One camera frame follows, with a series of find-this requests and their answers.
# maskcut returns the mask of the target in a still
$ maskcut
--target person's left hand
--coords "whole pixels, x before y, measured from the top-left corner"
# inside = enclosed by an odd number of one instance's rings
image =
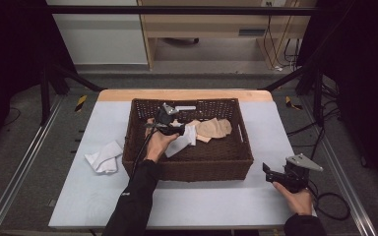
[[[148,119],[147,123],[152,124],[153,118]],[[151,128],[146,129],[146,136],[150,133]],[[155,163],[158,162],[161,155],[167,150],[168,145],[179,137],[179,134],[166,136],[157,131],[152,135],[149,143],[147,144],[147,155],[144,159],[150,159]]]

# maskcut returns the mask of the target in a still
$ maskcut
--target hand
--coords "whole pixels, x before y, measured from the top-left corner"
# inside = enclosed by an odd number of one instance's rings
[[[293,194],[278,182],[273,182],[273,186],[286,198],[290,210],[299,215],[312,214],[312,197],[309,190],[303,189]]]
[[[154,119],[148,119],[147,123],[152,124]],[[152,128],[146,129],[146,136],[150,133]],[[149,143],[147,144],[147,155],[144,159],[150,159],[155,163],[158,162],[161,155],[167,150],[168,145],[177,139],[179,134],[174,134],[171,136],[166,136],[161,132],[157,131],[152,135]]]

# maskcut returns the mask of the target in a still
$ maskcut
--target black metal frame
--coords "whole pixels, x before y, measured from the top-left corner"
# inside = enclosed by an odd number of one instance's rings
[[[43,14],[110,14],[110,15],[128,15],[128,14],[147,14],[147,15],[267,15],[267,16],[335,16],[339,15],[339,19],[343,19],[347,13],[345,7],[334,8],[285,8],[285,7],[201,7],[201,6],[21,6],[22,10],[42,12]],[[322,75],[319,72],[320,63],[323,60],[324,49],[326,45],[330,43],[330,37],[333,31],[336,29],[335,24],[331,30],[327,33],[327,36],[320,43],[319,47],[312,56],[306,61],[306,63],[298,70],[286,75],[277,82],[265,87],[258,88],[268,91],[277,89],[281,85],[292,81],[293,79],[303,76],[306,80],[301,80],[296,87],[298,94],[305,94],[309,92],[312,85],[315,83],[315,95],[314,95],[314,116],[318,124],[322,125],[321,114],[321,84]],[[82,85],[92,89],[94,91],[101,91],[104,88],[100,88],[87,80],[81,78],[77,73],[70,72],[63,69],[60,66],[53,66],[56,72],[62,75],[72,78]],[[42,92],[42,121],[45,123],[49,115],[49,98],[48,98],[48,81],[45,76],[45,68],[41,73],[41,92]]]

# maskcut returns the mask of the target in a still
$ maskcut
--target black horizontal bar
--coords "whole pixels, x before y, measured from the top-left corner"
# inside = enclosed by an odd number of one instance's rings
[[[59,6],[23,7],[32,11],[46,11],[51,14],[152,14],[152,15],[271,15],[271,16],[314,16],[333,15],[334,9],[286,8],[286,7],[179,7],[179,6]]]

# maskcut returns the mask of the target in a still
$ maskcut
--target wall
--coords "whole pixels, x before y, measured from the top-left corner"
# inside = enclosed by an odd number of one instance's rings
[[[135,6],[135,0],[47,0],[48,5]],[[73,62],[146,64],[138,15],[53,15]]]

